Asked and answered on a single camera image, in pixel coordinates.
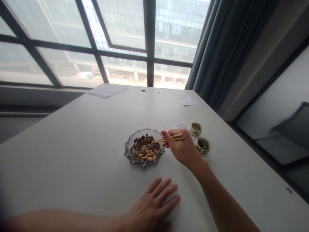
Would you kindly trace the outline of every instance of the hand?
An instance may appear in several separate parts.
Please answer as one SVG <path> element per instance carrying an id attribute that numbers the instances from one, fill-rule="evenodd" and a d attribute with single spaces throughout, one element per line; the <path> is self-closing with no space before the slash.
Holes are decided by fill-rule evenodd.
<path id="1" fill-rule="evenodd" d="M 162 224 L 169 213 L 179 203 L 180 196 L 174 196 L 163 205 L 167 197 L 177 189 L 177 184 L 168 186 L 172 181 L 171 178 L 166 179 L 162 183 L 161 180 L 161 178 L 156 179 L 144 195 L 124 214 L 128 231 L 169 231 L 171 223 L 166 222 L 163 226 Z"/>
<path id="2" fill-rule="evenodd" d="M 175 141 L 172 135 L 179 133 L 182 133 L 185 139 Z M 187 130 L 173 129 L 169 130 L 168 132 L 163 130 L 161 131 L 161 134 L 166 140 L 166 142 L 163 143 L 162 146 L 166 148 L 171 148 L 171 151 L 175 158 L 187 168 L 192 169 L 196 163 L 203 160 L 195 147 L 190 133 Z"/>

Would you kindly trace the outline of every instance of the small ceramic cup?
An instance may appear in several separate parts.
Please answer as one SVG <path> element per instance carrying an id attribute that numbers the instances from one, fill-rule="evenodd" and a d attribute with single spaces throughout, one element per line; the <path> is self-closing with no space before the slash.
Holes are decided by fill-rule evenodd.
<path id="1" fill-rule="evenodd" d="M 198 152 L 201 155 L 208 154 L 210 149 L 211 149 L 210 142 L 208 142 L 208 140 L 203 139 L 203 138 L 199 138 L 199 139 L 195 140 L 194 144 L 196 146 L 196 149 L 198 150 Z"/>
<path id="2" fill-rule="evenodd" d="M 189 131 L 193 136 L 198 136 L 202 132 L 202 126 L 196 122 L 190 125 Z"/>

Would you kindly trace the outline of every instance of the wooden chopsticks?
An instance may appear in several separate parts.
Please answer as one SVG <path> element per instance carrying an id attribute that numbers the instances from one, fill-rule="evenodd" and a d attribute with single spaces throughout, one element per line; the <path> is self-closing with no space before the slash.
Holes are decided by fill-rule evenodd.
<path id="1" fill-rule="evenodd" d="M 178 141 L 178 140 L 184 140 L 184 136 L 183 136 L 182 133 L 173 135 L 172 137 L 173 137 L 176 141 Z M 166 142 L 166 140 L 165 140 L 164 138 L 161 138 L 161 139 L 155 140 L 155 141 L 153 141 L 153 142 L 151 142 L 151 143 L 160 143 L 160 142 Z"/>

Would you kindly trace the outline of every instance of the forearm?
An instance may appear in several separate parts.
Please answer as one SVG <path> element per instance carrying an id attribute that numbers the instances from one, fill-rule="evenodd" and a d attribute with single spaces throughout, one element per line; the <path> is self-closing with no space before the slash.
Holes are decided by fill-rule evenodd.
<path id="1" fill-rule="evenodd" d="M 191 166 L 204 191 L 219 232 L 259 231 L 240 205 L 220 184 L 204 160 Z"/>
<path id="2" fill-rule="evenodd" d="M 4 231 L 118 232 L 125 226 L 121 216 L 89 216 L 61 210 L 42 210 L 23 214 L 1 223 Z"/>

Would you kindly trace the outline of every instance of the gray curtain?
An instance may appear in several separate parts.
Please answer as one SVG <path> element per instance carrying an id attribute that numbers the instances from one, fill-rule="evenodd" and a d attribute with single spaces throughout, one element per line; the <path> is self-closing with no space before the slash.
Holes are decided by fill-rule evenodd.
<path id="1" fill-rule="evenodd" d="M 277 0 L 212 0 L 185 89 L 216 112 Z"/>

